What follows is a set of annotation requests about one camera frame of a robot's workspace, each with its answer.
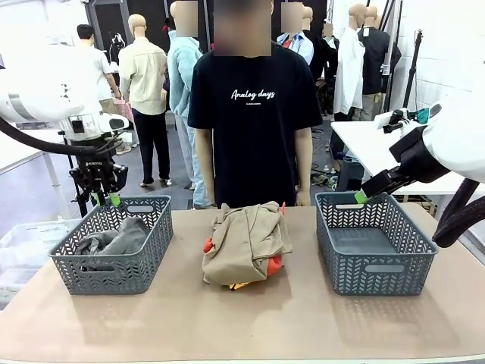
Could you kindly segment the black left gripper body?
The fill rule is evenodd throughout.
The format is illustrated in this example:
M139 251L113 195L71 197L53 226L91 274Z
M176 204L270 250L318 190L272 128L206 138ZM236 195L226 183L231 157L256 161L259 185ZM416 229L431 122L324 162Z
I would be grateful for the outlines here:
M115 182L113 155L113 152L103 152L101 155L77 156L77 182Z

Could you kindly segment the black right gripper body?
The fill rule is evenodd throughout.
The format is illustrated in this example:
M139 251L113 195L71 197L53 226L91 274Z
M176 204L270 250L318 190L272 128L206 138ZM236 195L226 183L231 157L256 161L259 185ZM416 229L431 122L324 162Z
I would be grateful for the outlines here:
M389 170L393 182L431 183L449 173L449 169L441 165L425 146L425 129L425 126L416 127L390 147L391 154L399 163Z

